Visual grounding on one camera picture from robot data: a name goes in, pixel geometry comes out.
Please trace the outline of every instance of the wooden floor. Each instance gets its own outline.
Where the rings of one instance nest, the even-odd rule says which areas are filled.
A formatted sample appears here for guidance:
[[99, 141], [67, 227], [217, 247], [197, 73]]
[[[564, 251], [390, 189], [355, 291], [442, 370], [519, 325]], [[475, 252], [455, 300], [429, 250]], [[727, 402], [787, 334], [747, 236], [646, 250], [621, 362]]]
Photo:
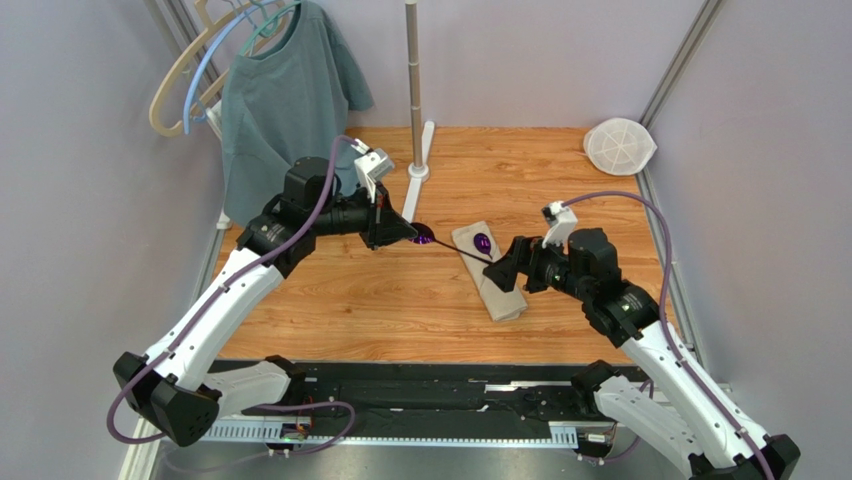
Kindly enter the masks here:
[[[349, 132], [390, 154], [385, 185], [397, 211], [408, 185], [405, 128]], [[439, 239], [486, 220], [505, 252], [516, 235], [544, 235], [541, 208], [600, 190], [636, 192], [632, 177], [595, 170], [582, 155], [584, 129], [440, 128], [416, 221]], [[580, 227], [602, 227], [629, 280], [659, 295], [661, 274], [641, 206], [606, 198], [577, 205]], [[241, 229], [225, 238], [217, 270]], [[519, 283], [525, 277], [519, 276]], [[368, 250], [357, 235], [321, 237], [317, 250], [237, 330], [222, 356], [279, 354], [297, 360], [629, 363], [588, 325], [580, 303], [547, 291], [525, 293], [517, 320], [491, 321], [462, 260], [438, 245], [401, 242]]]

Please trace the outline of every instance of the white mesh container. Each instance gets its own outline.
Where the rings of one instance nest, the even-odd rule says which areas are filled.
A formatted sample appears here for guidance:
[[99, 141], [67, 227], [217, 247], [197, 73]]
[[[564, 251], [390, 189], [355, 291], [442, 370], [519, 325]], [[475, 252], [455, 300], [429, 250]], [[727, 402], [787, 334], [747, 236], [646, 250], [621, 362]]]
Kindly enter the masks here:
[[657, 144], [642, 125], [626, 118], [611, 118], [586, 133], [583, 150], [602, 172], [635, 175], [645, 168]]

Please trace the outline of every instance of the green t-shirt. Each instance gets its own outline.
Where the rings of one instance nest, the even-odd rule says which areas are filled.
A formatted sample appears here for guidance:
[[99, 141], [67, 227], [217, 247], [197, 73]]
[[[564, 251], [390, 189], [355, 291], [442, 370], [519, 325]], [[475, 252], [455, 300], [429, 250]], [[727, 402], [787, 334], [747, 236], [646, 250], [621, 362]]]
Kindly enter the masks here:
[[[303, 1], [274, 47], [231, 64], [222, 95], [225, 213], [245, 226], [282, 192], [296, 160], [329, 158], [349, 110], [372, 106], [337, 27], [319, 5]], [[357, 156], [340, 144], [335, 172], [344, 195], [355, 191]]]

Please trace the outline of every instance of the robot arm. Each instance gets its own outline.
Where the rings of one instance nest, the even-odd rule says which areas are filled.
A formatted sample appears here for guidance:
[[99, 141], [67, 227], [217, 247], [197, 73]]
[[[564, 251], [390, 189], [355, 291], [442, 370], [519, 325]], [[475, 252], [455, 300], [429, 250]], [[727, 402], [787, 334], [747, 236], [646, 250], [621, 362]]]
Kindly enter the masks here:
[[[417, 235], [417, 231], [393, 210], [388, 191], [379, 181], [389, 170], [390, 159], [381, 150], [362, 153], [364, 157], [356, 161], [356, 168], [359, 168], [359, 177], [370, 180], [368, 185], [350, 197], [330, 198], [307, 234], [227, 286], [224, 282], [234, 272], [293, 237], [317, 205], [328, 162], [321, 158], [297, 161], [287, 173], [284, 193], [276, 195], [261, 215], [249, 222], [222, 272], [181, 321], [144, 355], [125, 352], [116, 361], [113, 372], [124, 387], [152, 359], [168, 353], [132, 388], [127, 400], [133, 410], [177, 445], [196, 442], [219, 417], [255, 405], [301, 403], [305, 373], [281, 357], [269, 357], [251, 367], [224, 373], [208, 374], [208, 370], [249, 312], [314, 251], [317, 236], [358, 233], [366, 246], [375, 250]], [[219, 290], [223, 291], [180, 345], [168, 351], [175, 335]]]
[[[515, 237], [506, 255], [487, 266], [484, 275], [508, 292], [518, 273], [523, 273], [527, 276], [524, 289], [530, 293], [553, 288], [580, 300], [592, 328], [623, 349], [666, 392], [680, 417], [640, 394], [601, 361], [572, 382], [585, 393], [590, 409], [623, 422], [687, 477], [764, 478], [743, 432], [734, 430], [685, 371], [683, 363], [689, 362], [757, 443], [775, 478], [787, 478], [798, 460], [798, 448], [786, 435], [770, 437], [718, 388], [686, 351], [674, 328], [659, 320], [654, 299], [622, 278], [616, 249], [603, 230], [572, 232], [576, 217], [561, 202], [548, 205], [543, 213], [551, 226], [548, 235]], [[566, 240], [567, 255], [563, 253]], [[664, 328], [669, 329], [682, 360], [672, 354]], [[723, 476], [734, 473], [748, 476]]]

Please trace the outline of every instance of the folded cloth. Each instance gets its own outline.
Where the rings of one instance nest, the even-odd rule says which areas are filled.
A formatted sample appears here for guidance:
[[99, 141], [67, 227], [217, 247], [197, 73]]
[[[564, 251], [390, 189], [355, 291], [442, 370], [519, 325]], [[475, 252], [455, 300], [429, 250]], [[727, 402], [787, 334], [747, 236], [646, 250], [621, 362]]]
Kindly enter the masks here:
[[[464, 250], [471, 255], [489, 260], [488, 255], [480, 253], [474, 247], [473, 237], [477, 233], [484, 233], [491, 240], [491, 260], [500, 258], [502, 256], [500, 247], [497, 246], [497, 242], [494, 241], [488, 224], [484, 221], [453, 230], [453, 243], [456, 244], [456, 248], [459, 250]], [[506, 293], [497, 288], [494, 282], [485, 278], [485, 275], [482, 274], [482, 270], [487, 266], [486, 263], [470, 258], [467, 255], [461, 255], [461, 257], [467, 267], [467, 271], [470, 272], [470, 276], [473, 278], [474, 285], [479, 290], [479, 296], [482, 298], [482, 302], [485, 304], [485, 308], [488, 310], [488, 314], [491, 315], [492, 320], [495, 322], [514, 320], [527, 309], [527, 301], [524, 300], [524, 296], [521, 294], [517, 285], [514, 290]]]

